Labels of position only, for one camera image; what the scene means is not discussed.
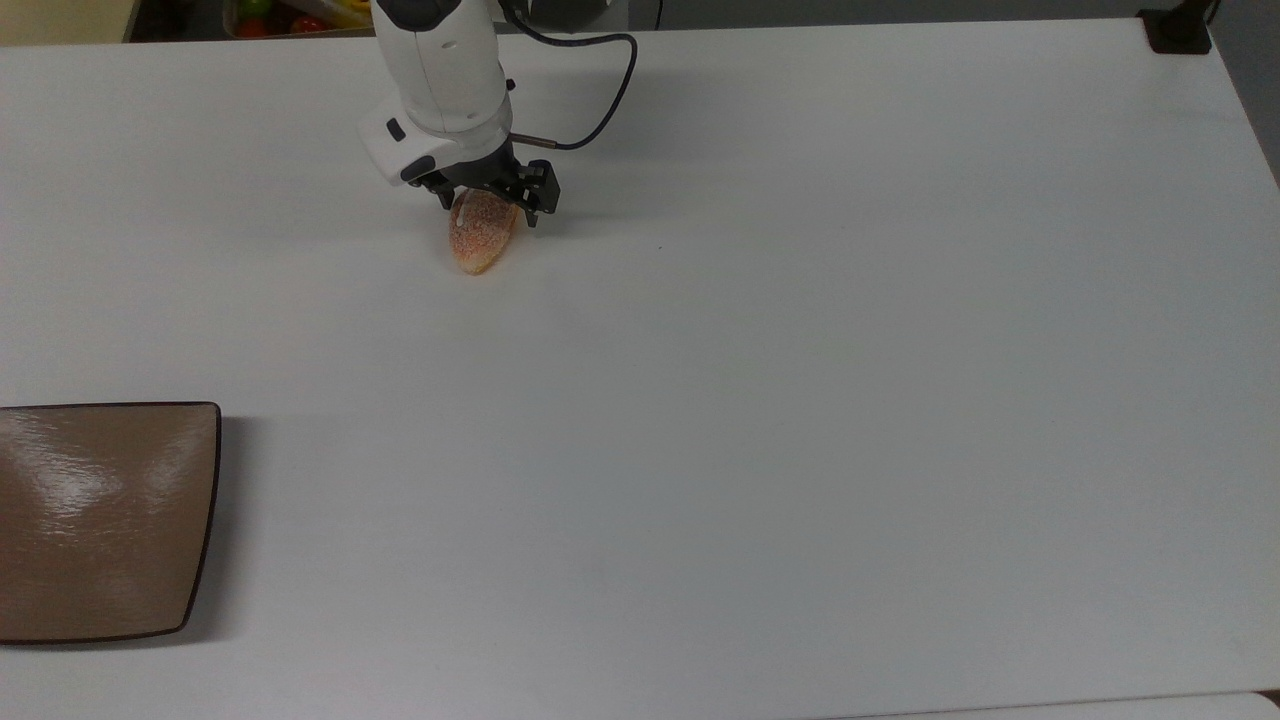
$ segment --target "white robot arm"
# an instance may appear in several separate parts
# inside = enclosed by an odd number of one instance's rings
[[[500,3],[508,20],[549,45],[631,44],[631,64],[618,95],[590,136],[562,145],[512,135],[507,92],[513,83],[498,63],[498,38],[485,0],[374,0],[374,29],[398,91],[361,120],[360,135],[392,184],[425,187],[445,209],[457,187],[484,188],[520,206],[534,225],[538,213],[556,211],[559,183],[547,160],[529,165],[516,160],[512,141],[572,150],[594,140],[626,92],[636,44],[630,35],[549,38],[529,28],[511,0]]]

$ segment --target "bread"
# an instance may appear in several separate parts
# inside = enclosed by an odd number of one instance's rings
[[[466,190],[449,213],[449,246],[462,272],[472,275],[489,269],[511,242],[520,208],[492,192]]]

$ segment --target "table surface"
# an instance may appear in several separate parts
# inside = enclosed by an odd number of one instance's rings
[[[561,138],[623,60],[502,44]],[[480,278],[364,156],[372,40],[0,50],[0,401],[229,418],[191,626],[0,650],[0,715],[1280,685],[1280,193],[1220,58],[1135,20],[641,45]]]

